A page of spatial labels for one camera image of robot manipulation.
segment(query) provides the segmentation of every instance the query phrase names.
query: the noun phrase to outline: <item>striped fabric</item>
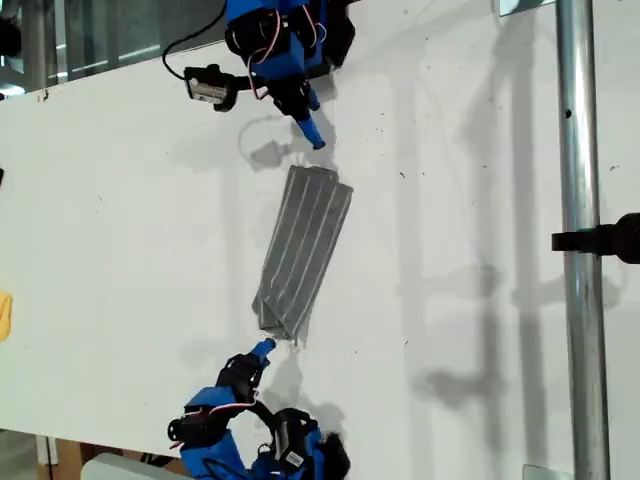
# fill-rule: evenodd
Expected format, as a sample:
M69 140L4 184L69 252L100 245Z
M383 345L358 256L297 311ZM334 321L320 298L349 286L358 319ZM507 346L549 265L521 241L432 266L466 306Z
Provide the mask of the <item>striped fabric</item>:
M291 167L253 302L262 330L293 339L331 260L353 189L319 167Z

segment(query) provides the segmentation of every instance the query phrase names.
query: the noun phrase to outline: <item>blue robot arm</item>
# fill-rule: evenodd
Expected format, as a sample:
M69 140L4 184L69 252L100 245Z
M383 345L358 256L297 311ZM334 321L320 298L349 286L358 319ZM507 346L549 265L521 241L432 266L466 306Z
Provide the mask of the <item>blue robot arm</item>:
M179 445L182 460L194 478L218 480L340 480L349 459L337 435L326 441L309 414L287 408L272 414L256 400L267 355L275 348L265 340L246 355L231 358L214 387L200 390L184 415L169 424L169 438ZM229 421L244 411L256 414L272 434L259 449L251 469L244 466Z
M229 111L241 90L266 87L274 105L293 117L314 149L325 145L311 116L320 102L309 78L340 67L355 36L347 15L354 0L227 0L229 49L247 66L246 77L217 65L189 67L185 81L191 98Z

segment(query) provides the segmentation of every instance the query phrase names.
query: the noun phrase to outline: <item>silver pole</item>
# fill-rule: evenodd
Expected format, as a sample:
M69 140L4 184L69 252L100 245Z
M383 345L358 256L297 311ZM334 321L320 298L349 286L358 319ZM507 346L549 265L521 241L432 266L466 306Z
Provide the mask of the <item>silver pole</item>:
M600 223L592 0L557 0L563 223ZM567 331L576 480L609 480L602 268L591 254L565 254Z

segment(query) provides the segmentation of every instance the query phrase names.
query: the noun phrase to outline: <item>white table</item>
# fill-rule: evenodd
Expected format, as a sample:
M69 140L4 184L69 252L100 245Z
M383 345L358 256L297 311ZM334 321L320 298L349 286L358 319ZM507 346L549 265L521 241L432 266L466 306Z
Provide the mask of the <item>white table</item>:
M639 200L632 3L597 12L604 221ZM262 338L251 301L288 166L332 161L352 207L265 401L342 431L353 479L571 469L553 11L501 30L482 2L353 12L318 153L269 101L215 114L159 61L0 105L0 427L167 453L168 422ZM223 45L171 61L242 72ZM640 279L605 274L613 460L633 472ZM255 426L236 425L246 455Z

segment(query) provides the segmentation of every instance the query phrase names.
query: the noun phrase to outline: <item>yellow object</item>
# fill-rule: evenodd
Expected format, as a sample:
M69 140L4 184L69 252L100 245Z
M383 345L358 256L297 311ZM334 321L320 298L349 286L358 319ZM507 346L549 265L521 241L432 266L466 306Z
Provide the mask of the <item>yellow object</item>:
M11 333L11 304L13 297L0 292L0 342L4 342Z

